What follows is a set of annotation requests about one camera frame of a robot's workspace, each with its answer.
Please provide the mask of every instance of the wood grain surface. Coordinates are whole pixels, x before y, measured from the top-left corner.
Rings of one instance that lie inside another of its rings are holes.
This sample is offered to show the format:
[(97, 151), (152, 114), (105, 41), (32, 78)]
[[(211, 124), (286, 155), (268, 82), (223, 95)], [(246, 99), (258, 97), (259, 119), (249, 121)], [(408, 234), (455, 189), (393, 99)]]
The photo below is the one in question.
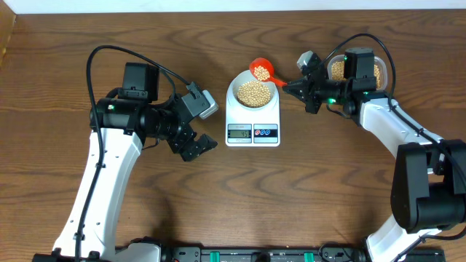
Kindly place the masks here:
[[(0, 71), (0, 260), (48, 253), (71, 211), (87, 160), (85, 63), (98, 45), (140, 52), (208, 89), (216, 114), (192, 125), (219, 144), (191, 163), (165, 142), (144, 151), (128, 183), (118, 245), (152, 236), (205, 246), (359, 245), (389, 217), (395, 160), (369, 132), (281, 92), (278, 148), (224, 143), (229, 83), (256, 57), (284, 80), (299, 55), (325, 57), (354, 33), (379, 36), (398, 73), (395, 97), (427, 129), (466, 140), (466, 10), (21, 15)], [(373, 47), (357, 39), (348, 47)], [(92, 65), (95, 96), (120, 87), (126, 54)], [(186, 93), (178, 83), (179, 92)], [(170, 87), (162, 79), (160, 98)], [(456, 227), (448, 234), (460, 230)], [(466, 241), (429, 241), (463, 261)]]

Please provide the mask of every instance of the container of soybeans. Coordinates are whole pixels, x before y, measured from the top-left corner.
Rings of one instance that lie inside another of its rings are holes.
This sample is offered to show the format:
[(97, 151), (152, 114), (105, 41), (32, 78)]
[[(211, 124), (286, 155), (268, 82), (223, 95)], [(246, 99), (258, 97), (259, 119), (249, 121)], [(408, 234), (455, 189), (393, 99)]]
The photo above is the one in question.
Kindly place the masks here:
[[(343, 77), (344, 55), (333, 57), (327, 65), (328, 78), (346, 80)], [(377, 90), (385, 90), (388, 85), (387, 66), (380, 57), (374, 56), (374, 76), (377, 78)]]
[(272, 82), (260, 82), (249, 72), (241, 73), (232, 83), (232, 91), (236, 100), (248, 108), (263, 108), (278, 94)]

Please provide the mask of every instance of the red measuring spoon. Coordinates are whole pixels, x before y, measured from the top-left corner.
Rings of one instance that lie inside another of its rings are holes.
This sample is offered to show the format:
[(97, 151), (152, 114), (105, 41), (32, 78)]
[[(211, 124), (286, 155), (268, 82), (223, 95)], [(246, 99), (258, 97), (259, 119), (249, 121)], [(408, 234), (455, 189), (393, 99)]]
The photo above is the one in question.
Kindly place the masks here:
[(273, 77), (275, 70), (274, 70), (272, 63), (270, 63), (270, 61), (262, 57), (256, 58), (253, 62), (249, 64), (249, 71), (251, 74), (253, 74), (253, 76), (256, 79), (257, 79), (257, 76), (254, 75), (254, 69), (259, 66), (262, 66), (266, 70), (268, 70), (269, 75), (270, 75), (270, 77), (264, 80), (264, 82), (271, 81), (271, 82), (274, 82), (274, 84), (276, 84), (279, 87), (284, 87), (285, 85), (287, 85), (285, 82)]

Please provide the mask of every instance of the white scale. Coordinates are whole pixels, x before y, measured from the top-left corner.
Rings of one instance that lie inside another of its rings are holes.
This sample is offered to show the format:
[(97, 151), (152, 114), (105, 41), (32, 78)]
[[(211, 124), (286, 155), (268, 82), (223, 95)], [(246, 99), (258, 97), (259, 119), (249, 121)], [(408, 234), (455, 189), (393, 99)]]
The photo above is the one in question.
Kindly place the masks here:
[(227, 146), (278, 146), (280, 144), (280, 100), (278, 90), (272, 82), (266, 85), (272, 99), (260, 108), (249, 108), (237, 100), (241, 85), (257, 81), (247, 70), (239, 74), (226, 92), (226, 132)]

